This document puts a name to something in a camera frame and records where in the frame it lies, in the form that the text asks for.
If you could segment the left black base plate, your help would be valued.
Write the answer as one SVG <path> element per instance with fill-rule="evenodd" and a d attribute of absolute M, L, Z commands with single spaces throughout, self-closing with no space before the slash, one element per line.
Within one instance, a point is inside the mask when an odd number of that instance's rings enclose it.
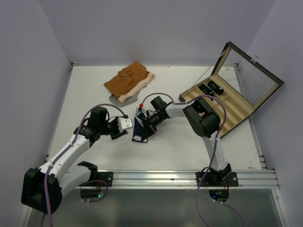
<path fill-rule="evenodd" d="M 95 187 L 108 187 L 112 186 L 114 173 L 110 171 L 97 171 L 91 174 L 89 180 L 80 184 L 80 186 L 95 186 Z"/>

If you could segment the orange brown underwear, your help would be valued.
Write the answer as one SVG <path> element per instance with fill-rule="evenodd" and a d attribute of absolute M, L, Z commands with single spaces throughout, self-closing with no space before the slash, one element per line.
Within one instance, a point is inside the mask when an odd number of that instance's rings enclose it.
<path fill-rule="evenodd" d="M 109 92 L 116 97 L 125 96 L 154 79 L 154 74 L 149 72 L 144 65 L 138 61 L 123 68 L 111 80 L 104 83 Z"/>

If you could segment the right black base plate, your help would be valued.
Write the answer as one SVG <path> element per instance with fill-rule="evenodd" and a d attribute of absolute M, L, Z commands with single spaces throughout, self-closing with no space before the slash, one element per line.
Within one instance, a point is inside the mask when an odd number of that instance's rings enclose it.
<path fill-rule="evenodd" d="M 196 184 L 199 185 L 200 181 L 202 180 L 203 176 L 205 178 L 203 179 L 201 183 L 201 187 L 238 187 L 238 177 L 236 172 L 230 172 L 224 179 L 219 179 L 214 174 L 211 174 L 210 172 L 196 172 Z"/>

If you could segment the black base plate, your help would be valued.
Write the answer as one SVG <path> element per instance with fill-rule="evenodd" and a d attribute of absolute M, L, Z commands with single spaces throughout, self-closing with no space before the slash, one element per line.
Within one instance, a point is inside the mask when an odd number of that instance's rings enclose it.
<path fill-rule="evenodd" d="M 95 186 L 95 187 L 108 187 L 112 186 L 114 173 L 110 171 L 97 171 L 91 174 L 89 180 L 80 184 L 80 186 Z"/>
<path fill-rule="evenodd" d="M 203 176 L 205 178 L 203 179 L 201 183 L 201 187 L 238 187 L 238 177 L 236 172 L 230 172 L 224 179 L 219 179 L 214 174 L 211 174 L 210 172 L 196 172 L 196 184 L 199 185 L 200 181 L 202 180 Z"/>

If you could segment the aluminium mounting rail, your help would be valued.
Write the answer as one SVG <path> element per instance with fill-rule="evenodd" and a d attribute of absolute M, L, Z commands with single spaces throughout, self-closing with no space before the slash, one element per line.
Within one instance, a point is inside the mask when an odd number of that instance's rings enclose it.
<path fill-rule="evenodd" d="M 196 170 L 98 170 L 98 178 L 111 189 L 196 189 L 201 180 Z M 274 170 L 237 170 L 219 184 L 206 177 L 201 186 L 203 189 L 278 189 L 279 183 Z"/>

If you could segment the navy blue underwear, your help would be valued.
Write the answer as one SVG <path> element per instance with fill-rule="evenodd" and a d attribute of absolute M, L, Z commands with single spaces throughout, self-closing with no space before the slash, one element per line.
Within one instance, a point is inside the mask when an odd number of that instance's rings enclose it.
<path fill-rule="evenodd" d="M 134 129 L 133 129 L 133 136 L 132 141 L 133 142 L 139 142 L 139 143 L 147 143 L 148 139 L 142 140 L 142 133 L 143 133 L 143 118 L 149 117 L 150 113 L 148 110 L 146 110 L 144 107 L 136 108 L 136 112 L 134 115 Z"/>

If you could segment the black compartment storage box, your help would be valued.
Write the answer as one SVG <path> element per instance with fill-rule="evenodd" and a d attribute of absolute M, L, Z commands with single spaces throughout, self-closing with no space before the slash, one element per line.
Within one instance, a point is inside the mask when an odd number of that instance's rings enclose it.
<path fill-rule="evenodd" d="M 283 80 L 259 63 L 232 42 L 227 42 L 210 75 L 179 95 L 181 102 L 204 95 L 198 88 L 210 80 L 224 89 L 222 95 L 215 94 L 224 105 L 207 98 L 207 103 L 220 118 L 227 117 L 220 133 L 221 137 L 250 118 L 283 84 Z"/>

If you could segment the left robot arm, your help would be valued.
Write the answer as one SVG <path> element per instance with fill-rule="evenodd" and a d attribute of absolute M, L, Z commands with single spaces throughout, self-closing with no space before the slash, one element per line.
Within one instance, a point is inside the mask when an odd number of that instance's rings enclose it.
<path fill-rule="evenodd" d="M 132 120 L 125 113 L 108 117 L 108 105 L 97 105 L 84 115 L 79 126 L 64 147 L 40 167 L 26 171 L 23 180 L 21 203 L 44 214 L 53 214 L 62 199 L 70 191 L 81 185 L 108 187 L 101 180 L 98 167 L 90 162 L 81 161 L 75 168 L 75 161 L 101 136 L 116 140 L 127 135 L 132 128 Z"/>

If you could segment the grey underwear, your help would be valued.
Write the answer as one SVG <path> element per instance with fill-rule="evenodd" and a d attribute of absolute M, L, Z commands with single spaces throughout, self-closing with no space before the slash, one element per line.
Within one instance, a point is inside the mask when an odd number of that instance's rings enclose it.
<path fill-rule="evenodd" d="M 114 96 L 113 94 L 109 97 L 109 101 L 115 105 L 115 106 L 118 106 L 118 107 L 123 107 L 123 106 L 126 106 L 126 105 L 129 105 L 129 104 L 132 104 L 134 102 L 136 102 L 138 100 L 138 95 L 139 93 L 137 94 L 134 94 L 133 96 L 129 96 L 127 97 L 126 99 L 118 99 L 116 96 Z"/>

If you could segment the rolled black underwear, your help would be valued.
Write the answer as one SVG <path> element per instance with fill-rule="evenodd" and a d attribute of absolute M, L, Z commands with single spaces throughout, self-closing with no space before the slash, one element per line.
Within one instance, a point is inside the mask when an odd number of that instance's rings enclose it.
<path fill-rule="evenodd" d="M 215 94 L 222 95 L 224 89 L 217 85 L 214 81 L 210 80 L 207 83 L 202 83 L 198 88 L 205 94 L 214 97 Z"/>

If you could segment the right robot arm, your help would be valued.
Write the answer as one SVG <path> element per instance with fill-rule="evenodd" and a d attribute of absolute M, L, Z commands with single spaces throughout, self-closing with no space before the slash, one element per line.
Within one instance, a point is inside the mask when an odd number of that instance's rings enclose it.
<path fill-rule="evenodd" d="M 203 176 L 215 185 L 223 185 L 232 169 L 221 145 L 220 131 L 223 123 L 207 101 L 200 97 L 188 103 L 166 103 L 158 96 L 151 101 L 151 105 L 155 109 L 152 115 L 145 112 L 143 104 L 138 108 L 142 114 L 141 119 L 137 119 L 142 126 L 139 134 L 141 141 L 155 134 L 157 126 L 164 120 L 185 117 L 194 133 L 202 138 L 210 159 L 210 167 Z"/>

